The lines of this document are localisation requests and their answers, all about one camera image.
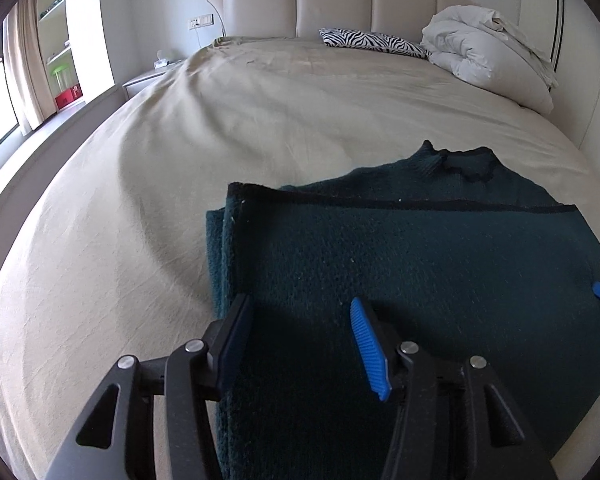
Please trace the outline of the red box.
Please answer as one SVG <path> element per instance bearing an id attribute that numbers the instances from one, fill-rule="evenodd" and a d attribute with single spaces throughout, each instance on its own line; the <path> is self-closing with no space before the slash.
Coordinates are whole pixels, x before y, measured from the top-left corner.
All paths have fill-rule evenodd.
<path id="1" fill-rule="evenodd" d="M 58 110 L 62 110 L 69 104 L 76 102 L 81 99 L 83 92 L 79 84 L 74 84 L 66 90 L 62 90 L 57 96 L 55 96 L 55 102 Z"/>

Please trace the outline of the tissue box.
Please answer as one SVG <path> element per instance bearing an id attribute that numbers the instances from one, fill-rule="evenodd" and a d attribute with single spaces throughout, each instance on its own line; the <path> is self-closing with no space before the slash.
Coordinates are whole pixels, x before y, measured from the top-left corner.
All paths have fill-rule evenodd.
<path id="1" fill-rule="evenodd" d="M 163 50 L 158 50 L 156 53 L 156 59 L 154 61 L 154 69 L 163 68 L 171 63 L 170 56 L 165 54 Z"/>

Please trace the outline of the wall power socket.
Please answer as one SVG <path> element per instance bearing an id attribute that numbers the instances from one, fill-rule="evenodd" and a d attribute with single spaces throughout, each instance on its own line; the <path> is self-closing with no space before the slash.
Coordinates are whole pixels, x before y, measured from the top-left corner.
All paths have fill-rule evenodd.
<path id="1" fill-rule="evenodd" d="M 214 16 L 212 13 L 195 16 L 188 20 L 189 29 L 205 28 L 214 25 Z"/>

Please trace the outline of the white wall shelf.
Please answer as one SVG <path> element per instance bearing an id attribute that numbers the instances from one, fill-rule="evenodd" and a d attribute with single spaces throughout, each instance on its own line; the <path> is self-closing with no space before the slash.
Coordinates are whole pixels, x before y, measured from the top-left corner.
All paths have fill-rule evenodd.
<path id="1" fill-rule="evenodd" d="M 52 70 L 59 65 L 69 65 L 74 84 L 79 78 L 74 66 L 67 21 L 67 0 L 36 0 L 38 18 L 38 43 L 45 67 L 47 82 L 55 99 L 58 88 Z"/>

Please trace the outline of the zebra print pillow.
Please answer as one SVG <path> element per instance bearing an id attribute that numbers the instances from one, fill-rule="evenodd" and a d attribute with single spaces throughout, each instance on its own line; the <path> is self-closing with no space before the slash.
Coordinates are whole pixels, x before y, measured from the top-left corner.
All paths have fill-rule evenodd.
<path id="1" fill-rule="evenodd" d="M 382 32 L 363 32 L 356 29 L 324 27 L 318 31 L 324 45 L 331 48 L 365 50 L 426 60 L 428 52 L 419 44 Z"/>

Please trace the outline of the white wardrobe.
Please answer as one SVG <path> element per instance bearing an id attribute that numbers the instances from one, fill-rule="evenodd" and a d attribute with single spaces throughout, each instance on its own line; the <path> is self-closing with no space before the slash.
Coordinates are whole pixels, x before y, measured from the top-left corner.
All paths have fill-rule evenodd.
<path id="1" fill-rule="evenodd" d="M 519 25 L 554 67 L 550 120 L 600 165 L 600 22 L 584 0 L 521 0 Z"/>

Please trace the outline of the green lidded container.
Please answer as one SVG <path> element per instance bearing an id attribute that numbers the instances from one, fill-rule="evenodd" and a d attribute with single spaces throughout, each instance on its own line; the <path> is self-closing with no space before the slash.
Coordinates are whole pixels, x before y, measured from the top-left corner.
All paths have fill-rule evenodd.
<path id="1" fill-rule="evenodd" d="M 69 65 L 59 65 L 52 70 L 52 76 L 56 81 L 58 93 L 69 90 L 74 85 L 72 69 Z"/>

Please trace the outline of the beige curtain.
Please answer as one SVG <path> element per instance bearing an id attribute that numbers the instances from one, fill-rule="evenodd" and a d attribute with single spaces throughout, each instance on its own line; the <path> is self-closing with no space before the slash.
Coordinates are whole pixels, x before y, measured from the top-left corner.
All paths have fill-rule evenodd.
<path id="1" fill-rule="evenodd" d="M 57 112 L 38 41 L 36 0 L 18 0 L 8 12 L 3 56 L 12 106 L 26 136 Z"/>

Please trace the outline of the beige bed sheet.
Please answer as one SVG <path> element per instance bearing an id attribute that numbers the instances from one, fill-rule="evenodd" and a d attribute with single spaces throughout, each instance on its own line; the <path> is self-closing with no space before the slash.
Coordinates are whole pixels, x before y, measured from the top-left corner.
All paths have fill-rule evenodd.
<path id="1" fill-rule="evenodd" d="M 54 177 L 0 273 L 0 453 L 37 479 L 111 362 L 211 311 L 204 216 L 227 185 L 305 184 L 486 146 L 600 220 L 600 178 L 548 120 L 414 58 L 227 41 L 127 102 Z"/>

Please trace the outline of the white nightstand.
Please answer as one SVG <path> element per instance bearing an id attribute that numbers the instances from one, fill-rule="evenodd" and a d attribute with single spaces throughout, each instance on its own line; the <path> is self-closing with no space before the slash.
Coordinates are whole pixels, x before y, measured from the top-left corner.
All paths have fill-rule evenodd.
<path id="1" fill-rule="evenodd" d="M 148 72 L 146 73 L 142 73 L 128 81 L 125 81 L 125 83 L 122 84 L 122 88 L 126 99 L 130 100 L 133 96 L 137 96 L 145 88 L 155 84 L 167 72 L 170 72 L 170 70 L 177 68 L 182 63 L 183 60 L 177 60 L 172 63 L 166 64 L 166 66 L 154 68 L 153 70 L 148 70 Z"/>

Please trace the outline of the white folded duvet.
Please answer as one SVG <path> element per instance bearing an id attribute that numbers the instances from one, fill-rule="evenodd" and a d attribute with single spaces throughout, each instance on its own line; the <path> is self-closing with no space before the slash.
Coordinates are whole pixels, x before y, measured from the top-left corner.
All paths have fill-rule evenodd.
<path id="1" fill-rule="evenodd" d="M 456 78 L 548 116 L 558 86 L 548 55 L 503 14 L 484 6 L 448 6 L 422 29 L 429 61 Z"/>

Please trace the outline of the dark green knit sweater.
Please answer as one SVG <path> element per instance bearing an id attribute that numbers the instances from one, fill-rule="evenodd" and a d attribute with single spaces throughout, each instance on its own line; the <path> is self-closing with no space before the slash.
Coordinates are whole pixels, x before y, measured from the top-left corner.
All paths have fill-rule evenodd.
<path id="1" fill-rule="evenodd" d="M 350 305 L 430 356 L 494 367 L 555 454 L 600 396 L 600 242 L 579 209 L 488 148 L 305 186 L 234 183 L 207 214 L 215 311 L 253 303 L 216 412 L 229 479 L 376 479 L 394 408 L 373 393 Z"/>

